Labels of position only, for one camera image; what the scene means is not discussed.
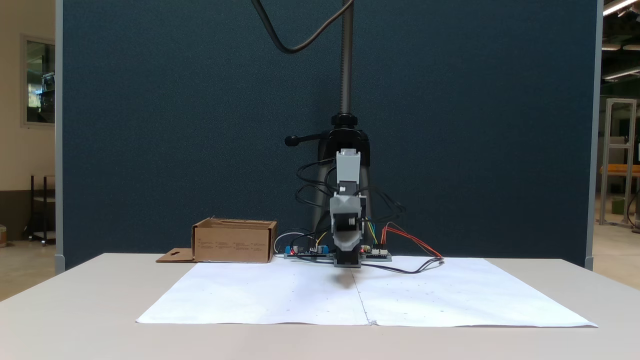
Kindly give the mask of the grey ribbed tapered gripper finger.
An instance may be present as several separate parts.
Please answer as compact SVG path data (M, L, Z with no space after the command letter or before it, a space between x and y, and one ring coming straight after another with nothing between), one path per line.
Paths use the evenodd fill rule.
M343 252L351 252L361 243L362 232L334 232L334 246Z

